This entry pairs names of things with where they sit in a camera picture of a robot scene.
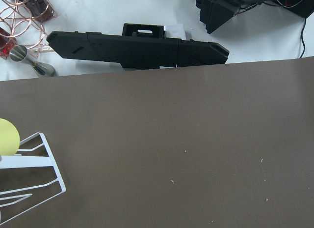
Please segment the white cup rack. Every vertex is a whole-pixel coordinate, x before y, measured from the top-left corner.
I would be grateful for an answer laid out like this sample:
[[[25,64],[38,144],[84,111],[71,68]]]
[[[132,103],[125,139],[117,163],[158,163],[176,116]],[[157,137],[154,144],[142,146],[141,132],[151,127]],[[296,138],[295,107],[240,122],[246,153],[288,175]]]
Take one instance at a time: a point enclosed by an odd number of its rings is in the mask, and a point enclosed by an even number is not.
[[[43,133],[19,143],[13,156],[0,160],[0,224],[66,192],[62,175]]]

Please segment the yellow cup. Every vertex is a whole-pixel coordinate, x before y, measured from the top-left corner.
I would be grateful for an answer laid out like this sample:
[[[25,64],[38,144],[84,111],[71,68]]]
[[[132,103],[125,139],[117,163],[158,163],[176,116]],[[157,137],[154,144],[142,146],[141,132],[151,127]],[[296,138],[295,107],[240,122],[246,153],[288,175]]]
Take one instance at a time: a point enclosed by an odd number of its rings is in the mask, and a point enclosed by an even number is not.
[[[0,154],[13,156],[20,146],[20,135],[17,128],[8,120],[0,119]]]

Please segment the black long box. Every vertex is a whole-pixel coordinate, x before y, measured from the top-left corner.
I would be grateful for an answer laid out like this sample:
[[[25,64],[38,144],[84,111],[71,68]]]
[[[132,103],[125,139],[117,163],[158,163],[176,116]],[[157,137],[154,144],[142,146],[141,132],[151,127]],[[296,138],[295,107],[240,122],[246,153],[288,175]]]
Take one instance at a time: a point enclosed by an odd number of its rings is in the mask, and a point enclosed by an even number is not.
[[[215,42],[167,38],[164,27],[157,25],[125,23],[122,35],[52,31],[47,42],[65,59],[113,62],[133,69],[224,64],[229,56]]]

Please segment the steel jigger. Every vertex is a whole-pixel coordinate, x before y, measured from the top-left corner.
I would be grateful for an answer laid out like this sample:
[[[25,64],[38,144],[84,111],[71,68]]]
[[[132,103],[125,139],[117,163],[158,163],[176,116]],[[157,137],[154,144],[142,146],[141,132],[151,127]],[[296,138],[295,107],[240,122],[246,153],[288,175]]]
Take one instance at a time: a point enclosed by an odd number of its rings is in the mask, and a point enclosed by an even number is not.
[[[23,45],[14,46],[10,50],[9,56],[14,62],[30,65],[39,78],[55,75],[55,68],[52,65],[38,62]]]

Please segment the black stand bracket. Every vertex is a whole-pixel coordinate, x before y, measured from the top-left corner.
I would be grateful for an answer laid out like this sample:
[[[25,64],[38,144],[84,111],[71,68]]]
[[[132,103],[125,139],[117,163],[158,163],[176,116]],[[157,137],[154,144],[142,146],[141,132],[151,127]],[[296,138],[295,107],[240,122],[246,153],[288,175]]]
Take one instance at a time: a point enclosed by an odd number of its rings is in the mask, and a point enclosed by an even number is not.
[[[196,7],[200,9],[200,21],[211,34],[237,14],[265,3],[283,7],[302,18],[314,12],[314,0],[196,0]]]

